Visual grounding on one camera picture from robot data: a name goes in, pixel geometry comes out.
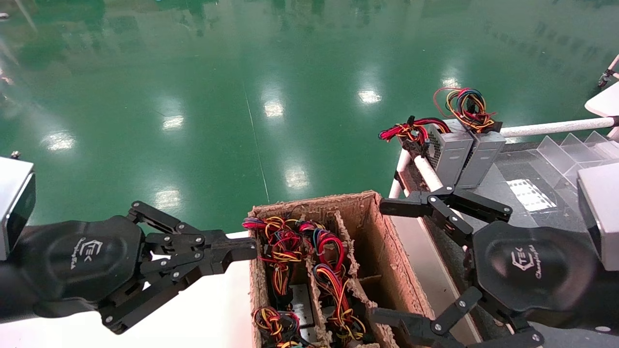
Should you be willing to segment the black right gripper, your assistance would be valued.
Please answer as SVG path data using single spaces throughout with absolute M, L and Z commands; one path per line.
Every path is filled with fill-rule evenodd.
M 411 191 L 405 199 L 383 198 L 385 216 L 430 218 L 459 246 L 472 247 L 475 284 L 437 319 L 373 308 L 369 319 L 401 330 L 411 346 L 464 348 L 451 329 L 475 307 L 491 308 L 489 296 L 508 311 L 586 314 L 608 304 L 608 272 L 590 236 L 551 227 L 523 228 L 507 223 L 512 209 L 459 188 Z M 479 231 L 458 213 L 490 223 Z M 471 344 L 471 348 L 541 348 L 545 339 L 522 316 L 505 319 L 513 335 Z

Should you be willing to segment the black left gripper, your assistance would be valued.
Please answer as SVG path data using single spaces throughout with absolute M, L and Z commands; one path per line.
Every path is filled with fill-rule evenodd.
M 133 202 L 129 214 L 133 222 L 113 216 L 26 227 L 10 255 L 10 320 L 99 310 L 102 324 L 120 335 L 202 277 L 257 259 L 254 238 L 200 230 L 142 201 Z M 168 259 L 137 266 L 144 238 L 139 223 L 157 230 L 145 243 Z

